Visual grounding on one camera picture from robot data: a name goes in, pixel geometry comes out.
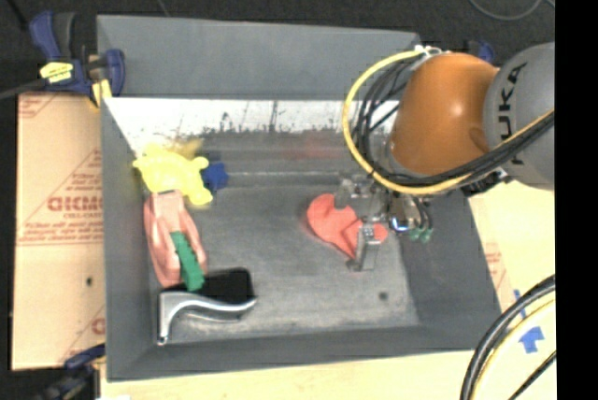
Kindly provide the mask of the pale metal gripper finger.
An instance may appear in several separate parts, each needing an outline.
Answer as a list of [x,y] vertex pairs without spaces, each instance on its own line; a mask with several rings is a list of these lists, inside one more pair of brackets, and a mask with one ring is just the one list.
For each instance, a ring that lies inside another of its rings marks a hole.
[[335,191],[335,208],[346,208],[352,196],[352,180],[343,178]]
[[376,266],[380,246],[381,241],[376,239],[374,227],[361,227],[358,232],[355,269],[358,271],[373,270]]

